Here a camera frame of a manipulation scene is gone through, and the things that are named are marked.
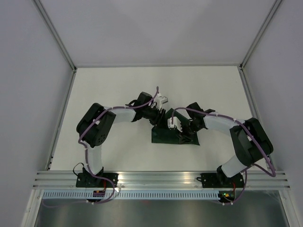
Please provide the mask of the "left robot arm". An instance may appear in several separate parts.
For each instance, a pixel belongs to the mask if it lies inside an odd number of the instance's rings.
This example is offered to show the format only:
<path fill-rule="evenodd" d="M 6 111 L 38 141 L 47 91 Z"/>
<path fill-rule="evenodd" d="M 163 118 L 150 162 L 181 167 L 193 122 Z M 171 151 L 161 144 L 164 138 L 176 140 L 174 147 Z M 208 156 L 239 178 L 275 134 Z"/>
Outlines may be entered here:
<path fill-rule="evenodd" d="M 78 187 L 106 186 L 107 180 L 102 164 L 102 144 L 105 142 L 113 124 L 135 122 L 142 118 L 153 126 L 166 124 L 163 105 L 168 98 L 156 92 L 154 96 L 141 92 L 137 99 L 124 106 L 103 107 L 94 103 L 76 127 L 78 143 L 85 148 L 85 163 L 78 174 Z"/>

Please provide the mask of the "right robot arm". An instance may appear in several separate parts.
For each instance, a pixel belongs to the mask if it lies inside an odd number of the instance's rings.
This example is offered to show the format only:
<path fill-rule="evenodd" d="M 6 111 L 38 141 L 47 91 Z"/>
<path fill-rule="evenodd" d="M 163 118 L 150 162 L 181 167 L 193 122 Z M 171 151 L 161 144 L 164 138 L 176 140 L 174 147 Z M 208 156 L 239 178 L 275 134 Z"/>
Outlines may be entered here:
<path fill-rule="evenodd" d="M 198 103 L 192 103 L 185 110 L 190 117 L 185 124 L 175 116 L 177 110 L 173 110 L 168 120 L 168 127 L 178 131 L 180 140 L 189 140 L 202 129 L 219 131 L 232 140 L 234 156 L 216 170 L 216 181 L 220 186 L 228 186 L 233 177 L 255 166 L 261 159 L 267 162 L 270 169 L 260 169 L 271 177 L 276 176 L 269 159 L 274 148 L 258 119 L 238 120 L 213 109 L 204 111 Z"/>

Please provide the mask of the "dark green cloth napkin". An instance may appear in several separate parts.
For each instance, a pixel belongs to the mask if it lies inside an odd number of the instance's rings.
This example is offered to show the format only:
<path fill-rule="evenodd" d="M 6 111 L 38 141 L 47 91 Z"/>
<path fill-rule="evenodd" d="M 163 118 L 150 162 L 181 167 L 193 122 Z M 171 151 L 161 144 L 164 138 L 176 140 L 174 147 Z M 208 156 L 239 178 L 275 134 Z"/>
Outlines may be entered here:
<path fill-rule="evenodd" d="M 191 122 L 191 119 L 189 119 L 188 123 L 185 127 L 189 127 Z M 151 142 L 152 143 L 160 143 L 160 144 L 175 144 L 180 145 L 178 136 L 177 136 L 178 130 L 177 129 L 160 129 L 153 127 L 151 130 Z"/>

